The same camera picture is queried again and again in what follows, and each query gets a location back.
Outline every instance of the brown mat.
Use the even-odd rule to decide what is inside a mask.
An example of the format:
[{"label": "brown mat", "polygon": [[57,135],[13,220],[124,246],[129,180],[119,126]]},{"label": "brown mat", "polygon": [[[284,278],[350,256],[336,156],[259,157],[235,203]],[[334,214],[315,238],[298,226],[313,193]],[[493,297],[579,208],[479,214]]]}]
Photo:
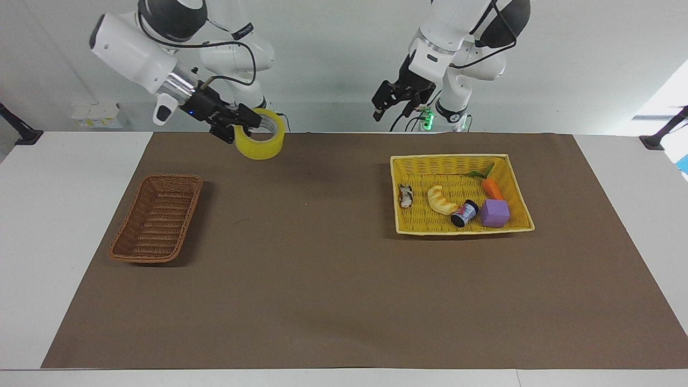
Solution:
[{"label": "brown mat", "polygon": [[[396,235],[389,157],[475,152],[510,155],[536,231]],[[156,173],[205,180],[179,258],[109,260]],[[688,339],[571,136],[289,134],[255,162],[156,133],[43,367],[688,368]]]}]

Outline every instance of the white table surface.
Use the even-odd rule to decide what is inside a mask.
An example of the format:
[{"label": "white table surface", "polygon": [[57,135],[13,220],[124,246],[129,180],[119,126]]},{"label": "white table surface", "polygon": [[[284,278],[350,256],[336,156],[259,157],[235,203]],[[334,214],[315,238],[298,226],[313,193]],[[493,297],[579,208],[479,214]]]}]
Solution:
[{"label": "white table surface", "polygon": [[[150,137],[47,132],[0,164],[0,386],[688,386],[688,370],[37,370]],[[685,331],[688,183],[637,138],[576,140]]]}]

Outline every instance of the purple block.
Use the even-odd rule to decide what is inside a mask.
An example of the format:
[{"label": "purple block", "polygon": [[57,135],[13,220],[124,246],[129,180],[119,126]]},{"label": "purple block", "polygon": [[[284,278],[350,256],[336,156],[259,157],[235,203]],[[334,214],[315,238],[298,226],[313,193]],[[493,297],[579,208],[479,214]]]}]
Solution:
[{"label": "purple block", "polygon": [[504,200],[485,200],[480,209],[480,222],[486,227],[504,227],[509,220],[509,206]]}]

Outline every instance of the roll of tape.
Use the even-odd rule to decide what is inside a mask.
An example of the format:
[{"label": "roll of tape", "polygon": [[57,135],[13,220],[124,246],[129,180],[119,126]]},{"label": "roll of tape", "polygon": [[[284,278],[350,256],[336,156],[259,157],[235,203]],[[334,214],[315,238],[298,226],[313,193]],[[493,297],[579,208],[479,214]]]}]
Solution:
[{"label": "roll of tape", "polygon": [[284,123],[275,114],[267,109],[254,109],[254,112],[262,118],[260,127],[269,130],[273,136],[265,141],[256,141],[244,133],[241,126],[234,127],[235,145],[244,156],[253,160],[268,160],[275,157],[282,150],[284,143]]}]

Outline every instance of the brown wicker basket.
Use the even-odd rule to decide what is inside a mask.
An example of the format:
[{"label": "brown wicker basket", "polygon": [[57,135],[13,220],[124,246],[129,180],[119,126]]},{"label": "brown wicker basket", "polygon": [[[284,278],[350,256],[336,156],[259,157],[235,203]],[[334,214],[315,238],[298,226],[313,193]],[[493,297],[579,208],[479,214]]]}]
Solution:
[{"label": "brown wicker basket", "polygon": [[203,179],[150,175],[141,182],[129,213],[110,245],[110,258],[132,263],[169,262],[179,255]]}]

